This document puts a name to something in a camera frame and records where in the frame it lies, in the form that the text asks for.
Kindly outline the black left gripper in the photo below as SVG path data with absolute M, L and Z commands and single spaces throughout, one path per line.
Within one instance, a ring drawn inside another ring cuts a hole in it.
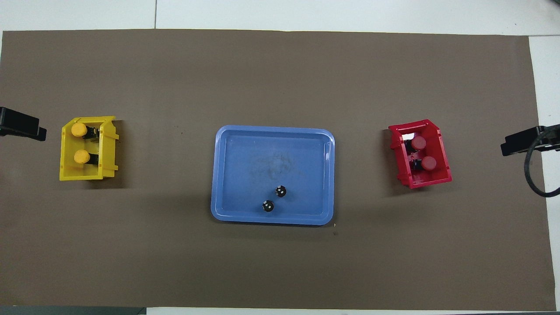
M 2 106 L 0 108 L 0 136 L 16 136 L 45 141 L 47 131 L 39 126 L 40 120 Z

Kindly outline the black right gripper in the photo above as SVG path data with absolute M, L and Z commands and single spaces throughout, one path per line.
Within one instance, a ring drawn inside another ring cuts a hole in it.
M 510 156 L 518 153 L 527 152 L 532 142 L 541 134 L 550 131 L 549 134 L 544 135 L 541 140 L 535 145 L 535 150 L 539 152 L 544 151 L 559 151 L 560 149 L 560 132 L 559 125 L 552 126 L 535 126 L 518 133 L 510 134 L 505 137 L 505 142 L 501 144 L 501 153 L 503 156 Z

